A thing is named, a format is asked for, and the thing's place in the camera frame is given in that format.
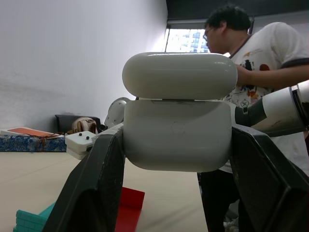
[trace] black hair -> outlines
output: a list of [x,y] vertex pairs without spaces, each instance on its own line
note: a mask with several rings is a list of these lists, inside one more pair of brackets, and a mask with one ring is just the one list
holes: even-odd
[[225,5],[213,11],[207,22],[206,26],[219,28],[221,22],[226,22],[227,28],[233,30],[245,30],[247,31],[250,28],[251,22],[247,13],[232,4]]

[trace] window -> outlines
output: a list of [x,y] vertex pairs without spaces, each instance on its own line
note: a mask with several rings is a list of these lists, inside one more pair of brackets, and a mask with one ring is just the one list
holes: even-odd
[[166,52],[209,53],[203,39],[204,29],[170,29]]

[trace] red block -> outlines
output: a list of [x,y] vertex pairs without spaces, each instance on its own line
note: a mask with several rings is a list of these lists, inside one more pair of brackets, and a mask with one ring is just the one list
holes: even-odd
[[140,218],[145,193],[122,188],[115,232],[134,232]]

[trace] man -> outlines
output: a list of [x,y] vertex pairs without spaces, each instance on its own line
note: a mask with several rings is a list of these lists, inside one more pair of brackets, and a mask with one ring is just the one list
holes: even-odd
[[[238,82],[224,100],[248,107],[264,95],[309,79],[309,48],[292,27],[272,23],[248,35],[248,15],[228,5],[213,12],[205,36],[212,53],[230,53],[237,65]],[[272,138],[281,152],[309,175],[309,157],[303,133]],[[230,203],[239,199],[230,163],[202,173],[203,206],[209,232],[224,232],[223,220]],[[239,202],[239,231],[254,231],[246,209]]]

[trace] beige table surface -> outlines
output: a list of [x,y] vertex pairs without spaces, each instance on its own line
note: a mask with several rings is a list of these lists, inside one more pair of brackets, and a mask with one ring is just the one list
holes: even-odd
[[[0,153],[0,232],[13,230],[18,209],[38,214],[55,202],[78,162],[66,153]],[[207,232],[196,173],[127,160],[124,187],[146,193],[136,232]]]

